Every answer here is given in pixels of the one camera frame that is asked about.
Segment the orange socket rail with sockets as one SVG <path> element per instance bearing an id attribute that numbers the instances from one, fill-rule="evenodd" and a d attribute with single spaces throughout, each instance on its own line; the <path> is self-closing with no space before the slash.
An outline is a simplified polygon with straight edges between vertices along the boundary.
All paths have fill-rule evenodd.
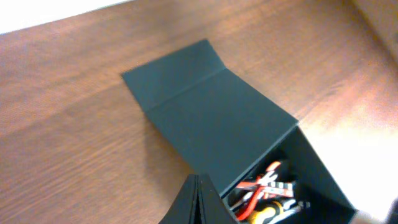
<path id="1" fill-rule="evenodd" d="M 263 187 L 265 193 L 280 195 L 283 197 L 294 197 L 294 183 L 291 182 L 269 182 L 261 185 L 254 182 L 241 182 L 236 188 L 244 190 L 254 190 L 256 187 Z"/>

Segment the yellow black stubby screwdriver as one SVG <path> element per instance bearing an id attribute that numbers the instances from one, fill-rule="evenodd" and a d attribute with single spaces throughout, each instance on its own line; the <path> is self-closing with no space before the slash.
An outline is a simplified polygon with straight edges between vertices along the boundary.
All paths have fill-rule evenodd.
<path id="1" fill-rule="evenodd" d="M 265 207 L 260 210 L 254 210 L 248 217 L 247 222 L 249 224 L 268 224 L 274 217 L 284 213 L 286 210 L 285 205 L 278 201 L 272 201 L 265 205 Z"/>

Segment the black gift box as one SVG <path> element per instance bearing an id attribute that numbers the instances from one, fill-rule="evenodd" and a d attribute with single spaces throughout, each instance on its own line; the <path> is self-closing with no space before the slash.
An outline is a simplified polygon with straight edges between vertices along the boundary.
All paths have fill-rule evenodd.
<path id="1" fill-rule="evenodd" d="M 294 197 L 265 193 L 254 210 L 278 201 L 310 208 L 278 223 L 349 223 L 356 212 L 336 184 L 297 120 L 229 70 L 211 44 L 193 45 L 123 73 L 147 119 L 193 169 L 209 175 L 225 207 L 247 190 L 236 186 L 263 176 L 275 162 L 278 178 L 294 183 Z"/>

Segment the orange black long-nose pliers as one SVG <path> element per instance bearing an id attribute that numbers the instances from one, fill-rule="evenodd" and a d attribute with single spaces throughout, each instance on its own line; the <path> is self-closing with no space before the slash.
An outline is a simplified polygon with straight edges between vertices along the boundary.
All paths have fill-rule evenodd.
<path id="1" fill-rule="evenodd" d="M 271 163 L 263 176 L 257 176 L 255 180 L 244 180 L 240 182 L 236 188 L 240 190 L 247 190 L 246 193 L 238 202 L 230 207 L 230 210 L 236 211 L 238 208 L 243 206 L 254 194 L 254 191 L 258 187 L 265 187 L 268 183 L 275 181 L 278 178 L 276 172 L 277 168 L 282 164 L 281 161 L 275 161 Z"/>

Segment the chrome ratchet wrench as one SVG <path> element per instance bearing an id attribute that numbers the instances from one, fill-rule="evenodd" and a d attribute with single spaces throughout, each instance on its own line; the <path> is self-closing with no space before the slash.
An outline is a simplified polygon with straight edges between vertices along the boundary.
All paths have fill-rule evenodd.
<path id="1" fill-rule="evenodd" d="M 303 202 L 300 201 L 298 204 L 288 210 L 286 210 L 284 213 L 281 213 L 280 215 L 277 215 L 274 217 L 268 224 L 275 224 L 278 222 L 281 222 L 282 220 L 285 220 L 286 218 L 295 215 L 298 212 L 301 212 L 302 210 L 306 208 L 310 208 L 311 204 L 310 202 Z"/>

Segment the red small cutting pliers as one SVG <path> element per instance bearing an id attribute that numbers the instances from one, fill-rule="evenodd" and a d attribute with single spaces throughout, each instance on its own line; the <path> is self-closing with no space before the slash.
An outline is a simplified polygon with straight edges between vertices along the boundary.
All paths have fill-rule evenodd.
<path id="1" fill-rule="evenodd" d="M 269 182 L 274 181 L 276 177 L 277 175 L 274 175 L 274 171 L 270 171 L 266 173 L 263 177 L 258 176 L 254 183 L 266 185 Z M 254 190 L 252 190 L 252 195 L 249 198 L 248 203 L 236 213 L 236 218 L 238 221 L 246 219 L 253 212 L 258 202 L 258 196 L 263 191 L 263 189 L 263 187 L 256 187 Z"/>

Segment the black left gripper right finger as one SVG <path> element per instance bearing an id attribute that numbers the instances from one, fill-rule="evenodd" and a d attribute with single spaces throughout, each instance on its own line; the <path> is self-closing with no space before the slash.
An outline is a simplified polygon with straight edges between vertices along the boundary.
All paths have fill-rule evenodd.
<path id="1" fill-rule="evenodd" d="M 198 202 L 200 223 L 202 224 L 237 224 L 231 212 L 225 207 L 209 175 L 198 177 Z"/>

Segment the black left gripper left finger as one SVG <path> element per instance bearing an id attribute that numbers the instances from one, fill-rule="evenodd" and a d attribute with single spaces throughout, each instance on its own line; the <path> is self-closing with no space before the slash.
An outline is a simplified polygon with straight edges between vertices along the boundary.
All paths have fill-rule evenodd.
<path id="1" fill-rule="evenodd" d="M 175 200 L 159 224 L 194 224 L 198 205 L 198 175 L 185 179 Z"/>

